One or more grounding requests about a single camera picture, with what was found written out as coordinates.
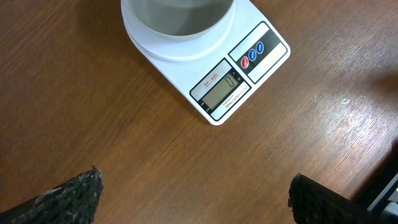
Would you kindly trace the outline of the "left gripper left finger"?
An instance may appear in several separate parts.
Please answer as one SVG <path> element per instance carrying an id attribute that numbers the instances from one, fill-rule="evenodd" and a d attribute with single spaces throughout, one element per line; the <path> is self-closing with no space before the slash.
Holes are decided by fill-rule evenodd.
<path id="1" fill-rule="evenodd" d="M 1 213 L 1 223 L 89 224 L 103 191 L 101 170 L 90 170 Z"/>

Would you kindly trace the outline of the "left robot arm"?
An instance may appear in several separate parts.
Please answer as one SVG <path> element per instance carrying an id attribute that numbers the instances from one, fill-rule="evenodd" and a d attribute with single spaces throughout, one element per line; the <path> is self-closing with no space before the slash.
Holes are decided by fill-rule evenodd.
<path id="1" fill-rule="evenodd" d="M 93 223 L 102 191 L 102 173 L 93 167 L 2 212 L 1 223 Z M 297 174 L 288 206 L 295 223 L 397 223 L 397 143 L 354 200 Z"/>

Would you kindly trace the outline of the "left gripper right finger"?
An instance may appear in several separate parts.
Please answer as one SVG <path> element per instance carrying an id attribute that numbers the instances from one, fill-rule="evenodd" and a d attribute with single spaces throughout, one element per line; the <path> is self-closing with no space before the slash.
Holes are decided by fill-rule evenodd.
<path id="1" fill-rule="evenodd" d="M 297 224 L 382 223 L 359 205 L 302 174 L 290 183 L 288 207 Z"/>

